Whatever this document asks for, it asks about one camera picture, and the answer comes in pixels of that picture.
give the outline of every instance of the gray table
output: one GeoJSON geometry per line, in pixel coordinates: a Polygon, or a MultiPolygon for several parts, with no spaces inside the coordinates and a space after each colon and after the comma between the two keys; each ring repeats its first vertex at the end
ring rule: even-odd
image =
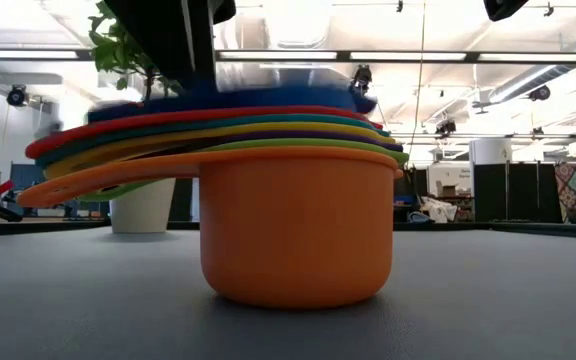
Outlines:
{"type": "Polygon", "coordinates": [[[280,312],[215,297],[199,233],[0,237],[0,359],[576,359],[576,239],[396,233],[364,303],[280,312]]]}

